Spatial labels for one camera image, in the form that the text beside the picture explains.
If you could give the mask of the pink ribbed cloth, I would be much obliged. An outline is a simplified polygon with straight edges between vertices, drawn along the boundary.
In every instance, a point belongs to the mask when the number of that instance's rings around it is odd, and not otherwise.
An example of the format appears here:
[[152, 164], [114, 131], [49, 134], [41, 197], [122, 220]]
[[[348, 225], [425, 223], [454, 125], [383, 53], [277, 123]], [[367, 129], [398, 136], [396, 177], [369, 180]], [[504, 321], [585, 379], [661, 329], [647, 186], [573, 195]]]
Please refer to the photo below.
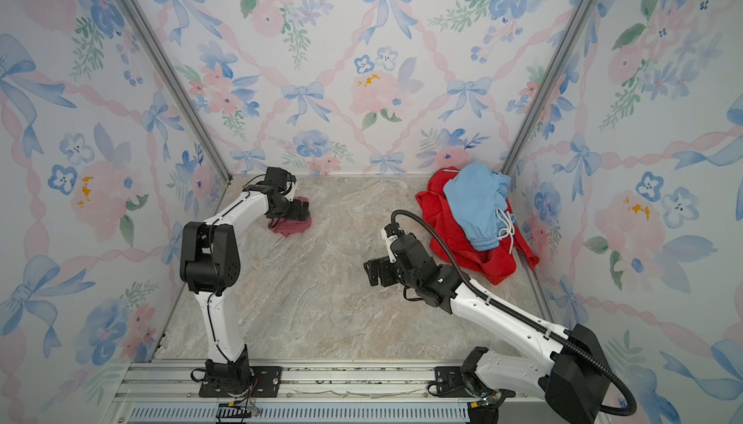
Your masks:
[[306, 197], [296, 197], [295, 203], [303, 203], [307, 209], [307, 219], [304, 221], [292, 221], [284, 217], [272, 220], [268, 225], [268, 230], [284, 237], [290, 237], [292, 234], [304, 233], [312, 226], [312, 215], [309, 208], [309, 200]]

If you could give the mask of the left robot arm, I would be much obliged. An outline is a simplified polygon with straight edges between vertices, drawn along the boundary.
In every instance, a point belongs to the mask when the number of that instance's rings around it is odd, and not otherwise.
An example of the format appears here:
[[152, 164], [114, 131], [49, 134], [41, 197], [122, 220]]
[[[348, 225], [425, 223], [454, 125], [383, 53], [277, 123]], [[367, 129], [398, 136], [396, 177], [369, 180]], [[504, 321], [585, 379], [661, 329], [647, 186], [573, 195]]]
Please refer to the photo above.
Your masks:
[[195, 371], [203, 398], [248, 396], [260, 383], [239, 331], [233, 287], [241, 274], [237, 237], [258, 218], [276, 225], [306, 222], [309, 203], [294, 199], [296, 177], [270, 167], [249, 181], [240, 195], [214, 216], [189, 222], [182, 233], [180, 277], [199, 308], [208, 341], [207, 358]]

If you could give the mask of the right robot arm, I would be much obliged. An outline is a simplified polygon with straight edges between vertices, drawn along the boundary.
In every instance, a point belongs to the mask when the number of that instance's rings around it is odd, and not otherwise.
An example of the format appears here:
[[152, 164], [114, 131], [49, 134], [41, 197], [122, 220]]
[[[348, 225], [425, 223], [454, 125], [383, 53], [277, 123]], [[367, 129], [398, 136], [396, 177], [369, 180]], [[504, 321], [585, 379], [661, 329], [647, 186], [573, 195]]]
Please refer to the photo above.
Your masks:
[[526, 313], [455, 267], [436, 263], [412, 233], [381, 235], [386, 256], [364, 264], [371, 286], [413, 290], [415, 300], [471, 321], [519, 351], [513, 357], [474, 348], [460, 367], [469, 394], [523, 392], [544, 400], [569, 423], [596, 420], [611, 382], [592, 365], [607, 367], [609, 361], [590, 329], [568, 329]]

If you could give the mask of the red cloth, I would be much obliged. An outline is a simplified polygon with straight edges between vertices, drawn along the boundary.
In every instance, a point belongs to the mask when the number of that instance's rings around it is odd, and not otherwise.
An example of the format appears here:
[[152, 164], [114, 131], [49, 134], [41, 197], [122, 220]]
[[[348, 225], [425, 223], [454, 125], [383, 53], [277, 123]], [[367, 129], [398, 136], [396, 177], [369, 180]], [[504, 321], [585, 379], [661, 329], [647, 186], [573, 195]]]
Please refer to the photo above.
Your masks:
[[519, 228], [515, 230], [512, 249], [510, 236], [506, 237], [505, 244], [499, 244], [495, 249], [478, 251], [472, 246], [464, 229], [456, 222], [444, 193], [445, 185], [454, 179], [458, 172], [455, 168], [438, 170], [430, 178], [427, 189], [416, 195], [423, 220], [442, 238], [458, 265], [484, 274], [495, 286], [516, 273], [518, 256], [525, 257], [527, 266], [534, 270], [540, 259], [532, 251]]

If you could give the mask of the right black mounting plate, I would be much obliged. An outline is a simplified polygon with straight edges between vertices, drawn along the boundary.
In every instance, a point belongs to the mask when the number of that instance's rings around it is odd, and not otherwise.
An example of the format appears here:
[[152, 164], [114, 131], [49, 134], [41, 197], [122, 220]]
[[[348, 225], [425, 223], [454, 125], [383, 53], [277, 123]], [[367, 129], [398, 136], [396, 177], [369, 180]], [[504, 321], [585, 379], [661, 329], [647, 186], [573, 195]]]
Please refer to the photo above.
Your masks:
[[429, 384], [429, 395], [437, 398], [480, 398], [483, 388], [476, 375], [462, 367], [437, 366], [435, 379]]

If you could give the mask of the black mounting plate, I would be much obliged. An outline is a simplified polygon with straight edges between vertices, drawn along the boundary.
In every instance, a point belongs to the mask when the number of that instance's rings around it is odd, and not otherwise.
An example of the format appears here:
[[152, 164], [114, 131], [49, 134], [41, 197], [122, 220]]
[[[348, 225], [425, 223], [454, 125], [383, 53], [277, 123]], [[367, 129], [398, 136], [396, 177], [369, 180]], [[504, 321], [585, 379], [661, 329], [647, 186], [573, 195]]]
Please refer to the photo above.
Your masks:
[[437, 366], [435, 379], [429, 384], [429, 395], [437, 398], [480, 398], [483, 388], [476, 375], [462, 367]]
[[281, 366], [251, 367], [251, 386], [238, 392], [237, 386], [223, 385], [217, 379], [207, 379], [199, 389], [199, 398], [209, 399], [242, 399], [242, 398], [277, 398], [282, 384]]

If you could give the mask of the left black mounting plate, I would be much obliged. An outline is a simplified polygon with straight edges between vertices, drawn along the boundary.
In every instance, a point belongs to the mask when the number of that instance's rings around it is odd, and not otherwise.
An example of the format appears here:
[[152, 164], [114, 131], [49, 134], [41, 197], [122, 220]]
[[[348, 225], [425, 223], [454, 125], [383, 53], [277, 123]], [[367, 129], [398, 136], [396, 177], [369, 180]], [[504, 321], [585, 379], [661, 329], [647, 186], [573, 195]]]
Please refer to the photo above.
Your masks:
[[242, 399], [242, 398], [277, 398], [282, 384], [281, 366], [251, 367], [251, 386], [238, 392], [237, 386], [223, 385], [217, 379], [207, 379], [199, 389], [199, 398], [209, 399]]

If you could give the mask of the light blue drawstring shorts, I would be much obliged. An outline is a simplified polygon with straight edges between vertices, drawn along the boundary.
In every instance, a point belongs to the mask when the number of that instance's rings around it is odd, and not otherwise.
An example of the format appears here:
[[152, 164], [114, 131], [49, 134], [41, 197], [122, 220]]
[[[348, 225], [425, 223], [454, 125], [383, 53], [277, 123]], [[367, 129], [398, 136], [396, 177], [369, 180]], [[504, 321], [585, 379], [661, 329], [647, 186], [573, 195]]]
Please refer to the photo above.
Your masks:
[[513, 248], [516, 226], [507, 201], [510, 184], [509, 176], [472, 163], [444, 187], [456, 222], [478, 251], [495, 249], [507, 236]]

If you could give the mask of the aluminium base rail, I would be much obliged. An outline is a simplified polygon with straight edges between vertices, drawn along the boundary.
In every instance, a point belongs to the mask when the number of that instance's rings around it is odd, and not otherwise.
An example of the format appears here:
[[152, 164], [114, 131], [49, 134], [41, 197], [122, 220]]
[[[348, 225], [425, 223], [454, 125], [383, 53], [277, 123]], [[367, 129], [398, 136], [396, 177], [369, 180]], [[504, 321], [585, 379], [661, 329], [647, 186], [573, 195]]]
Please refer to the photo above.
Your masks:
[[277, 361], [269, 390], [232, 406], [204, 398], [197, 362], [136, 363], [104, 415], [106, 423], [558, 423], [545, 402], [519, 391], [500, 407], [433, 396], [435, 363]]

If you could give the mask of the left aluminium corner post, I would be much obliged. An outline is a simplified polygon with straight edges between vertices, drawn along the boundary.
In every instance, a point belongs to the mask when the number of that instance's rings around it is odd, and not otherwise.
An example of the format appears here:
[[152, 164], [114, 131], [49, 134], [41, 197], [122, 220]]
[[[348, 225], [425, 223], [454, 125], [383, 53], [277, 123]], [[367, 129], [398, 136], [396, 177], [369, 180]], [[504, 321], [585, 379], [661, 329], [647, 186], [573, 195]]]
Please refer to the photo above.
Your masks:
[[185, 86], [180, 81], [175, 68], [164, 51], [163, 45], [159, 42], [155, 30], [147, 19], [143, 9], [137, 0], [115, 0], [120, 6], [124, 17], [131, 23], [137, 38], [141, 40], [143, 49], [148, 58], [156, 68], [156, 74], [161, 78], [164, 87], [168, 89], [176, 106], [178, 106], [182, 116], [185, 118], [189, 127], [192, 129], [195, 138], [205, 151], [206, 156], [216, 168], [218, 176], [229, 183], [232, 174], [226, 167], [214, 141], [209, 137], [206, 125], [200, 119], [199, 115], [193, 108], [191, 100], [187, 94]]

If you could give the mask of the aluminium corner post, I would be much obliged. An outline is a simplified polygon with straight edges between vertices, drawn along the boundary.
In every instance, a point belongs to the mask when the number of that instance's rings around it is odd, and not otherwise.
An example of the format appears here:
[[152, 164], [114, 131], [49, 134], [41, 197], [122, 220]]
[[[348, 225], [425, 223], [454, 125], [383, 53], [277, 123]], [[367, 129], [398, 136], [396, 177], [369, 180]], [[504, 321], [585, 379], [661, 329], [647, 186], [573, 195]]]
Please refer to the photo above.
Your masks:
[[143, 49], [148, 58], [156, 68], [156, 74], [161, 78], [164, 87], [168, 89], [176, 106], [178, 106], [182, 116], [185, 118], [189, 127], [192, 129], [195, 138], [205, 151], [206, 156], [216, 168], [218, 176], [229, 183], [232, 174], [226, 167], [214, 141], [209, 137], [206, 125], [200, 119], [199, 115], [193, 108], [191, 100], [187, 94], [185, 86], [180, 81], [175, 68], [164, 51], [163, 45], [159, 42], [155, 30], [147, 19], [143, 9], [137, 0], [115, 0], [120, 6], [124, 17], [131, 23], [137, 38], [141, 40]]
[[539, 121], [541, 112], [547, 106], [547, 101], [551, 97], [553, 89], [557, 87], [557, 83], [560, 81], [563, 71], [576, 48], [580, 33], [586, 26], [589, 15], [597, 3], [598, 0], [580, 0], [573, 15], [568, 20], [564, 36], [557, 45], [555, 54], [551, 58], [549, 65], [547, 65], [544, 83], [534, 96], [524, 122], [522, 122], [522, 126], [518, 130], [516, 139], [502, 166], [501, 171], [506, 175], [512, 175], [516, 171], [516, 164], [519, 160], [520, 153], [522, 153], [524, 147], [528, 144], [529, 137]]

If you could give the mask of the right aluminium corner post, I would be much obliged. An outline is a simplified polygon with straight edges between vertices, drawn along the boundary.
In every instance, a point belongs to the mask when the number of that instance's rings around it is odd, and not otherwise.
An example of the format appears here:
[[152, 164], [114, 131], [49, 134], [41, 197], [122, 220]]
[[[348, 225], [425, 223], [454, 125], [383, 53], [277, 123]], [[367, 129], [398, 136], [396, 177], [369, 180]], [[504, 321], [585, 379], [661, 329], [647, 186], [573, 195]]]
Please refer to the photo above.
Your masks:
[[518, 130], [516, 139], [502, 166], [501, 171], [506, 175], [512, 175], [516, 171], [516, 164], [519, 160], [520, 153], [522, 153], [524, 147], [528, 144], [529, 137], [539, 121], [541, 112], [547, 106], [547, 101], [551, 97], [553, 89], [557, 87], [557, 83], [560, 81], [563, 71], [576, 48], [580, 33], [586, 26], [589, 15], [597, 3], [598, 0], [580, 0], [573, 15], [568, 20], [564, 36], [557, 45], [555, 54], [551, 58], [549, 65], [547, 65], [544, 83], [534, 96], [524, 122], [522, 122], [522, 126]]

